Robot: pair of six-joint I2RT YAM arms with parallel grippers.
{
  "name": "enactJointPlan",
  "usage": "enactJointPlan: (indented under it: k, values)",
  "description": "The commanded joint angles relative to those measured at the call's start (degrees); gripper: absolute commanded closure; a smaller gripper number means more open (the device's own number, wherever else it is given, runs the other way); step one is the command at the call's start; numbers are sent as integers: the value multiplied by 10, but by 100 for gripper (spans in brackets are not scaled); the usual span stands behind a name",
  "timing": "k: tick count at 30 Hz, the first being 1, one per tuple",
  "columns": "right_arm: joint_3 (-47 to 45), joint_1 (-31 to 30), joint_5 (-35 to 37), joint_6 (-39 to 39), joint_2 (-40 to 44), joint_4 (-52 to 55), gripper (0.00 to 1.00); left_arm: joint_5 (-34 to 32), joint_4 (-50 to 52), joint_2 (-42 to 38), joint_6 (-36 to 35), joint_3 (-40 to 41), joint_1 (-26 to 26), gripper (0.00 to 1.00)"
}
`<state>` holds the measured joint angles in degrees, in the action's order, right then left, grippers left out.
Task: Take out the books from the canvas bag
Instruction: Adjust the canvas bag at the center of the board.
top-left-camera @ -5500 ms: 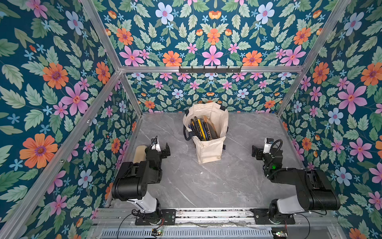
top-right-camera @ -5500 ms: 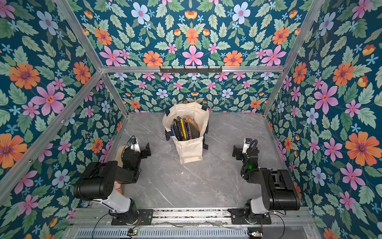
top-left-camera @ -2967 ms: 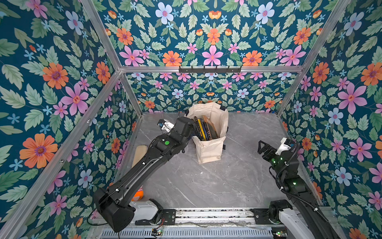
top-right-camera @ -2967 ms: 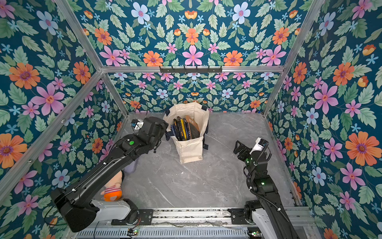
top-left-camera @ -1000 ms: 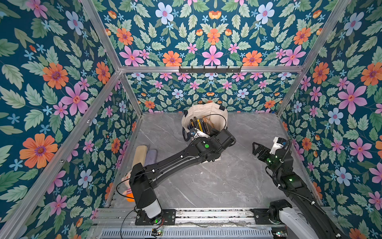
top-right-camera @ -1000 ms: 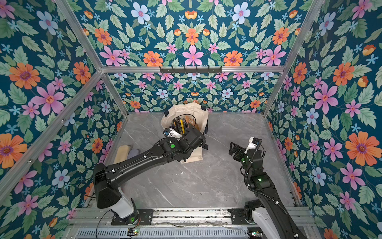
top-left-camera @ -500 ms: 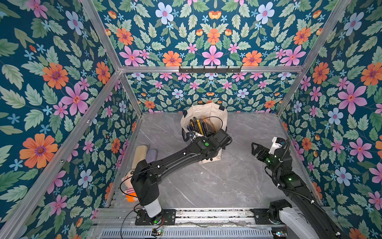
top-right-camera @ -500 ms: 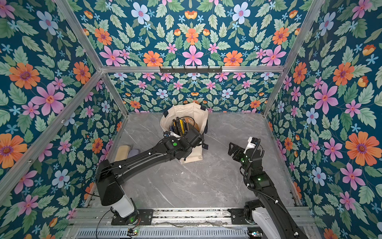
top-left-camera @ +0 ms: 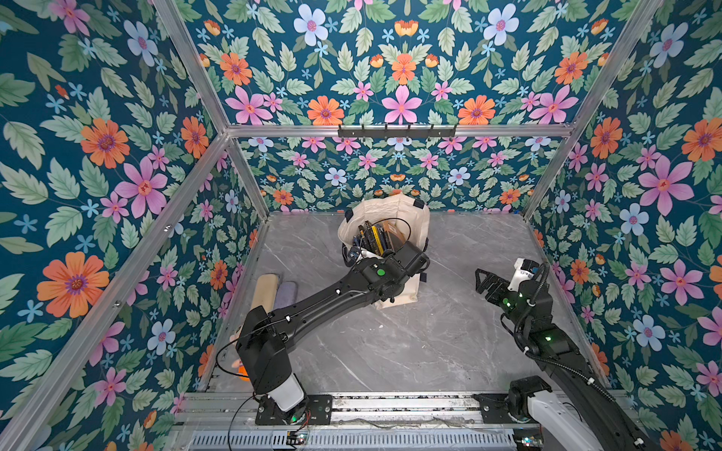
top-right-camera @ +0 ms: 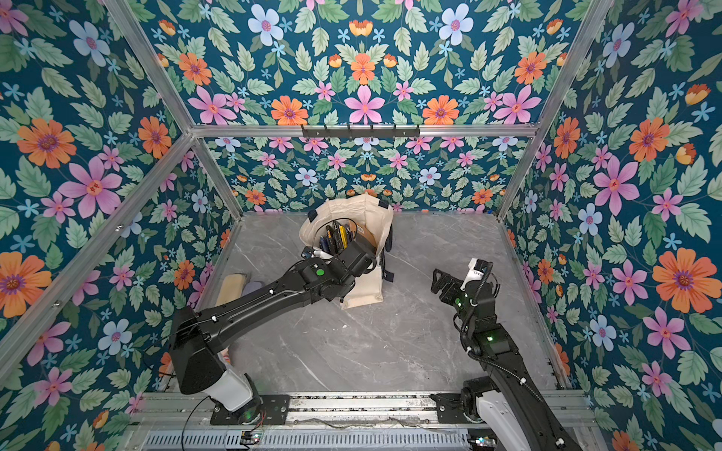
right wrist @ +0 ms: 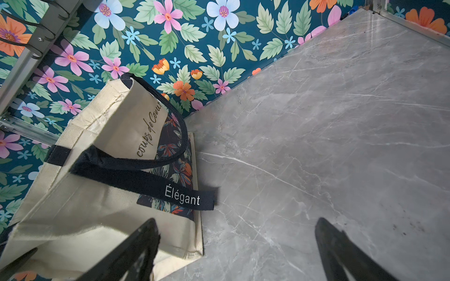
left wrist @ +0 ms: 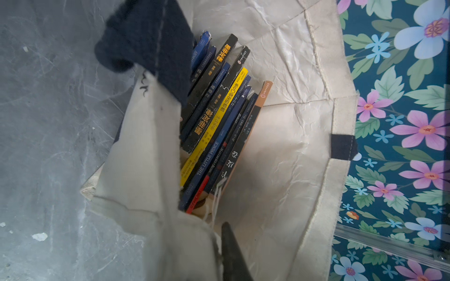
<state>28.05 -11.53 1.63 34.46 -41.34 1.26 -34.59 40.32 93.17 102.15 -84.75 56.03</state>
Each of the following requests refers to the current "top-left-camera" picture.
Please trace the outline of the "cream canvas tote bag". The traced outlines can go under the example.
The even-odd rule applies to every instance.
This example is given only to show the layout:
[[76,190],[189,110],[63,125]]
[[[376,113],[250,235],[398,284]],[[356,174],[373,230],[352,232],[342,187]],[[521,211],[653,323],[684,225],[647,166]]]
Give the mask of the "cream canvas tote bag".
[[[370,253],[360,245],[358,227],[363,225],[370,231],[371,226],[378,225],[382,229],[381,222],[389,218],[406,221],[412,229],[411,237],[396,251],[385,238],[385,255]],[[417,302],[419,286],[430,265],[425,254],[430,222],[430,208],[407,195],[364,200],[347,210],[338,228],[338,239],[350,270],[333,287],[333,306],[346,312],[376,303],[387,308]]]

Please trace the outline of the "brown cover book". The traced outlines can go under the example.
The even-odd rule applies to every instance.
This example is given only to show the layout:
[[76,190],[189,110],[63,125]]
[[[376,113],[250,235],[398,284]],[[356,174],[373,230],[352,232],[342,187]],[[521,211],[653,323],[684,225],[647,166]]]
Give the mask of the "brown cover book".
[[389,218],[382,221],[381,226],[387,243],[394,251],[399,250],[412,235],[410,225],[400,218]]

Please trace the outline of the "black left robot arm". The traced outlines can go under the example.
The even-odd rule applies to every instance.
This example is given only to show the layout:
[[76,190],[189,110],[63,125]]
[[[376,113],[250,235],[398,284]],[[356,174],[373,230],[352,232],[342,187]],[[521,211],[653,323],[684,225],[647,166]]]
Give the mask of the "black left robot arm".
[[262,306],[251,309],[235,348],[255,393],[270,398],[284,415],[299,416],[308,395],[291,366],[297,342],[359,308],[398,298],[429,264],[422,250],[406,242],[379,259],[359,259],[342,279],[292,306],[272,312]]

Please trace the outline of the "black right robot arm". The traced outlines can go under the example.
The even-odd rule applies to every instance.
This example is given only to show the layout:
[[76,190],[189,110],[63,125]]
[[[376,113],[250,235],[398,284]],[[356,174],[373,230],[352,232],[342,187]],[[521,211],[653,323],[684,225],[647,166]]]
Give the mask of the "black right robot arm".
[[590,362],[568,334],[554,323],[547,264],[517,269],[512,280],[477,269],[476,291],[502,310],[502,321],[517,348],[534,361],[573,405],[540,377],[512,381],[510,416],[533,420],[567,450],[659,450],[598,381]]

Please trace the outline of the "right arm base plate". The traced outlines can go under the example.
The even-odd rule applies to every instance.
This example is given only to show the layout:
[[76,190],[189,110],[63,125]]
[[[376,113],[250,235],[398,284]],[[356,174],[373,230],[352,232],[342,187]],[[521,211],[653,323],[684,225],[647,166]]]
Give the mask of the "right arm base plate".
[[511,402],[506,393],[473,394],[472,398],[479,403],[485,424],[526,424],[531,421],[523,413],[511,410]]

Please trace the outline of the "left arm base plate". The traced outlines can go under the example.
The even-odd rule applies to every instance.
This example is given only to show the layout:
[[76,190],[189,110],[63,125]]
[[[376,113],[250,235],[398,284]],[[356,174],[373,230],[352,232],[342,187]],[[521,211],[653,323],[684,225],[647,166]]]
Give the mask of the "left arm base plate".
[[259,401],[256,426],[327,426],[331,423],[334,401],[331,395],[308,395],[287,413],[269,396],[264,395]]

